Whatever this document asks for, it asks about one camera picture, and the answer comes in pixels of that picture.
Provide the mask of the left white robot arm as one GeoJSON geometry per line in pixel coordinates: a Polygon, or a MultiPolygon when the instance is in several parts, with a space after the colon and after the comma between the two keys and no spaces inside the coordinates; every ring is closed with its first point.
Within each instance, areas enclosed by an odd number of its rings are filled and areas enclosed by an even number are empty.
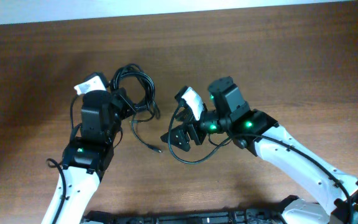
{"type": "Polygon", "coordinates": [[[93,90],[83,96],[81,123],[71,131],[62,162],[49,159],[59,172],[43,223],[80,223],[114,156],[122,120],[134,113],[124,88],[93,90]]]}

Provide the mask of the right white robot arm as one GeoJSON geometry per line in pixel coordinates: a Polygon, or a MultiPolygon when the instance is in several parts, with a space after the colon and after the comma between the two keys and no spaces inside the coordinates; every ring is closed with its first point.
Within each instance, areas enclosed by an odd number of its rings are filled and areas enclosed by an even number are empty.
{"type": "Polygon", "coordinates": [[[211,151],[215,154],[228,142],[278,167],[303,187],[315,203],[291,195],[281,203],[282,223],[358,223],[358,178],[326,162],[298,142],[267,113],[251,109],[232,77],[215,80],[208,87],[215,109],[210,111],[189,86],[176,95],[172,121],[180,122],[161,140],[169,150],[190,150],[190,141],[201,145],[212,134],[227,139],[211,151]]]}

